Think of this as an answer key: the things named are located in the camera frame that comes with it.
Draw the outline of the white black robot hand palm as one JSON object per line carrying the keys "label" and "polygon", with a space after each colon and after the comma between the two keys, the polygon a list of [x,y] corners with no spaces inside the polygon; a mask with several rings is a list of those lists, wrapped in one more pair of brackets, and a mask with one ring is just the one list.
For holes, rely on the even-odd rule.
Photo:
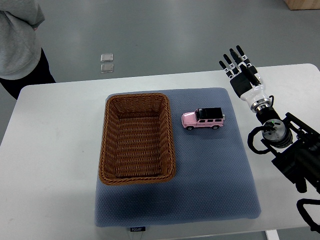
{"label": "white black robot hand palm", "polygon": [[249,69],[259,80],[259,85],[252,85],[247,78],[247,67],[243,65],[245,72],[239,72],[230,79],[230,84],[236,95],[245,101],[251,111],[260,111],[262,108],[271,106],[271,98],[265,93],[265,84],[255,66]]}

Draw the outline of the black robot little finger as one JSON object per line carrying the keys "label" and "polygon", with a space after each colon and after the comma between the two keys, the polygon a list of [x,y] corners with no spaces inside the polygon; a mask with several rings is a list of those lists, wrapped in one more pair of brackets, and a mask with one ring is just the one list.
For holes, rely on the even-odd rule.
{"label": "black robot little finger", "polygon": [[225,74],[228,76],[230,80],[234,78],[233,72],[224,64],[222,60],[219,61],[219,65],[224,70]]}

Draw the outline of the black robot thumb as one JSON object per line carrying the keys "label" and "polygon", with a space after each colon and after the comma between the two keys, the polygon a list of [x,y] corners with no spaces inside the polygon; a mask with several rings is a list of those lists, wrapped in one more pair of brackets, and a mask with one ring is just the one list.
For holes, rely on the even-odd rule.
{"label": "black robot thumb", "polygon": [[246,68],[246,76],[252,85],[259,85],[259,80],[248,67]]}

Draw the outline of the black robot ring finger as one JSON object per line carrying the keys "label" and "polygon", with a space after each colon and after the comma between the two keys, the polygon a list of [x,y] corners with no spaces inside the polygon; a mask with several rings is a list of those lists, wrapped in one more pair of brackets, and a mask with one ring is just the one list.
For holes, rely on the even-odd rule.
{"label": "black robot ring finger", "polygon": [[226,62],[228,63],[228,65],[230,66],[230,68],[233,72],[233,75],[237,75],[239,73],[239,70],[235,67],[235,65],[233,64],[233,62],[229,58],[229,56],[227,54],[224,54],[223,57],[226,60]]}

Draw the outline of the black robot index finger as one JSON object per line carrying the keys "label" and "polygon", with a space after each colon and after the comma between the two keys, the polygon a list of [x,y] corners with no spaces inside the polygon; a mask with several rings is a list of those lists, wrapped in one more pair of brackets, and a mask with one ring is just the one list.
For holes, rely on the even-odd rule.
{"label": "black robot index finger", "polygon": [[242,61],[243,61],[247,66],[251,66],[252,64],[251,64],[249,58],[247,57],[247,55],[245,54],[245,52],[242,50],[242,48],[241,48],[239,45],[237,45],[237,46],[236,46],[236,49],[237,49],[238,53],[240,54],[240,57],[241,57]]}

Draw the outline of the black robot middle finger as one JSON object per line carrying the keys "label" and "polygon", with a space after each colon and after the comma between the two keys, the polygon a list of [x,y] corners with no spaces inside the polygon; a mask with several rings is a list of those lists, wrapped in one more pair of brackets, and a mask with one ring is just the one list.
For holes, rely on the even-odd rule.
{"label": "black robot middle finger", "polygon": [[240,56],[232,49],[229,49],[231,57],[233,58],[235,65],[231,68],[234,73],[242,73],[243,72],[243,60]]}

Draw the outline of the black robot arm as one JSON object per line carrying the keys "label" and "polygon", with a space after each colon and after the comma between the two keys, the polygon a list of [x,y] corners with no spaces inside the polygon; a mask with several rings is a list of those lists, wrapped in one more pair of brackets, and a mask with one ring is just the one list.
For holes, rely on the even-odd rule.
{"label": "black robot arm", "polygon": [[274,96],[265,93],[263,79],[242,48],[237,45],[229,52],[219,64],[235,94],[260,122],[248,134],[248,147],[258,155],[272,153],[273,165],[298,192],[305,193],[307,183],[319,190],[320,134],[289,112],[281,119],[273,107]]}

